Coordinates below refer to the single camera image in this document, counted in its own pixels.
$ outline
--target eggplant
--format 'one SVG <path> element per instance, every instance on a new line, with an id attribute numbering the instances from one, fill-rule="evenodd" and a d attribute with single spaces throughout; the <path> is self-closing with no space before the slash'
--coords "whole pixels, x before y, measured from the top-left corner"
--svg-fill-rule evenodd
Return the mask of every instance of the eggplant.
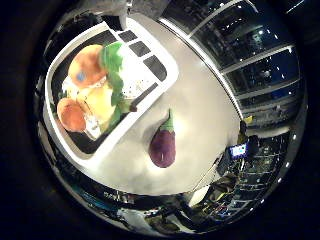
<path id="1" fill-rule="evenodd" d="M 167 168 L 175 161 L 176 143 L 171 109 L 169 109 L 168 119 L 161 124 L 150 142 L 149 156 L 160 168 Z"/>

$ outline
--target white tray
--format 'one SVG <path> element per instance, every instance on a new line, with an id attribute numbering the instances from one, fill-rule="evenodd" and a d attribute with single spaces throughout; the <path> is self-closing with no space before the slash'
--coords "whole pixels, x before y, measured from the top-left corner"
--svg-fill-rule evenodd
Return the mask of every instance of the white tray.
<path id="1" fill-rule="evenodd" d="M 45 111 L 48 114 L 47 119 L 45 119 L 46 125 L 49 129 L 51 129 L 51 135 L 53 135 L 53 140 L 56 142 L 58 146 L 60 146 L 60 150 L 63 154 L 71 161 L 75 161 L 78 164 L 82 165 L 81 162 L 83 160 L 90 161 L 100 161 L 105 156 L 107 156 L 110 151 L 113 149 L 115 144 L 119 141 L 119 139 L 133 126 L 133 124 L 137 121 L 137 119 L 148 109 L 151 105 L 165 92 L 167 91 L 172 84 L 178 78 L 178 67 L 175 60 L 172 56 L 167 52 L 165 48 L 161 46 L 161 44 L 152 37 L 141 25 L 135 22 L 132 19 L 128 19 L 128 27 L 126 31 L 131 30 L 137 38 L 130 42 L 124 42 L 118 34 L 121 32 L 115 32 L 109 28 L 109 26 L 102 22 L 85 32 L 78 35 L 71 42 L 69 42 L 55 57 L 52 61 L 49 70 L 47 72 L 46 80 L 45 80 Z M 147 96 L 145 96 L 138 104 L 137 112 L 131 112 L 126 115 L 126 117 L 117 125 L 117 127 L 103 140 L 100 146 L 97 148 L 95 152 L 92 154 L 87 154 L 81 151 L 77 145 L 70 138 L 68 133 L 61 126 L 60 122 L 54 116 L 52 110 L 50 109 L 51 105 L 54 104 L 51 82 L 52 77 L 58 66 L 62 63 L 62 61 L 79 45 L 81 45 L 86 40 L 96 36 L 99 33 L 102 33 L 106 30 L 109 30 L 113 36 L 120 41 L 123 46 L 127 47 L 126 52 L 128 53 L 128 57 L 134 58 L 137 63 L 139 63 L 142 79 L 146 82 L 146 88 L 150 87 L 154 83 L 158 86 L 154 88 Z M 129 46 L 135 42 L 142 41 L 149 49 L 150 52 L 143 55 L 142 57 L 138 57 Z M 163 81 L 160 81 L 151 71 L 150 69 L 143 63 L 143 61 L 151 56 L 156 56 L 159 61 L 163 64 L 166 69 L 167 76 Z"/>

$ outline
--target monitor screen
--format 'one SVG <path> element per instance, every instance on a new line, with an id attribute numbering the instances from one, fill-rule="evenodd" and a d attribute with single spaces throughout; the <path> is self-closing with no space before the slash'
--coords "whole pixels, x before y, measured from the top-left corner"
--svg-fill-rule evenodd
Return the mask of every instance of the monitor screen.
<path id="1" fill-rule="evenodd" d="M 247 155 L 247 143 L 230 147 L 230 154 L 232 159 L 243 158 Z"/>

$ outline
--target yellow plush toy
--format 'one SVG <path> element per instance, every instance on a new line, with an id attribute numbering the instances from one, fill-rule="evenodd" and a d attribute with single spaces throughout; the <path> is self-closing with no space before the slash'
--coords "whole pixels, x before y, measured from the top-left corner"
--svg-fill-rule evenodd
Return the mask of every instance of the yellow plush toy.
<path id="1" fill-rule="evenodd" d="M 103 49 L 101 45 L 87 46 L 69 66 L 68 76 L 72 83 L 67 86 L 67 97 L 58 103 L 57 114 L 62 126 L 70 132 L 85 131 L 86 118 L 90 116 L 104 131 L 115 112 L 116 104 L 112 104 L 114 89 L 107 67 L 101 63 Z"/>

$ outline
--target white table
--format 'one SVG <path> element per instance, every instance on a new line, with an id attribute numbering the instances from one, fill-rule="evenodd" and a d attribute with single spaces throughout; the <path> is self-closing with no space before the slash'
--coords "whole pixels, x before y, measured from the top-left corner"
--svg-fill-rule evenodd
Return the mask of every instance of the white table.
<path id="1" fill-rule="evenodd" d="M 155 196 L 199 189 L 219 178 L 215 168 L 208 170 L 226 146 L 236 144 L 240 119 L 219 81 L 186 44 L 141 14 L 131 18 L 170 52 L 178 64 L 178 80 L 98 166 L 75 166 L 95 181 L 128 193 Z M 169 107 L 174 111 L 177 154 L 174 164 L 161 169 L 147 151 Z"/>

